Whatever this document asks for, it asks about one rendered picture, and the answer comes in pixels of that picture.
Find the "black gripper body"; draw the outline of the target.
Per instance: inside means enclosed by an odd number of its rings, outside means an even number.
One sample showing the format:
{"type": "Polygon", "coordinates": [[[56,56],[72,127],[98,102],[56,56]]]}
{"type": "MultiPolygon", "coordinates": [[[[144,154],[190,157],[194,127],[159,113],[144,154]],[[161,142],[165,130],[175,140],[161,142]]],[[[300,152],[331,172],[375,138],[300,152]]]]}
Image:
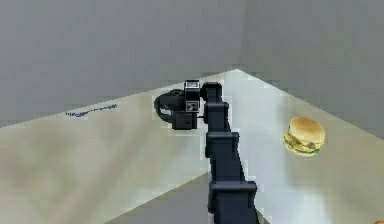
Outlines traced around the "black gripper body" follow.
{"type": "Polygon", "coordinates": [[[174,89],[168,92],[166,108],[171,111],[171,124],[174,130],[197,128],[198,101],[188,100],[184,90],[174,89]]]}

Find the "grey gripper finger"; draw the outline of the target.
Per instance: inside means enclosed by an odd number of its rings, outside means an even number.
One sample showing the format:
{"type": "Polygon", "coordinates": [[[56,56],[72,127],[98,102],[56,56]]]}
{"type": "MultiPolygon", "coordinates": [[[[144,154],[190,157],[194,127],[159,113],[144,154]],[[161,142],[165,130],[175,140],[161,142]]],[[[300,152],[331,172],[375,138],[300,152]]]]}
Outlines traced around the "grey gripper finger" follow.
{"type": "Polygon", "coordinates": [[[170,94],[168,92],[163,93],[155,98],[154,105],[155,106],[163,106],[170,104],[170,94]]]}
{"type": "Polygon", "coordinates": [[[154,109],[157,116],[164,122],[171,122],[173,120],[172,111],[166,105],[155,105],[154,109]]]}

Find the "burger with sesame bun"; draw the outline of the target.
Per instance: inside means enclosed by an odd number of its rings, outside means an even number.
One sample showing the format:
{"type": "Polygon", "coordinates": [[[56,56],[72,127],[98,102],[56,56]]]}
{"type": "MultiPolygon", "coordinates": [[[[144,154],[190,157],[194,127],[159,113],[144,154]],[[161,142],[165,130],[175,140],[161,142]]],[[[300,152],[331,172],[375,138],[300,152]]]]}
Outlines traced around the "burger with sesame bun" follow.
{"type": "Polygon", "coordinates": [[[296,155],[311,157],[321,150],[325,139],[325,129],[318,121],[298,116],[289,121],[283,136],[283,145],[296,155]]]}

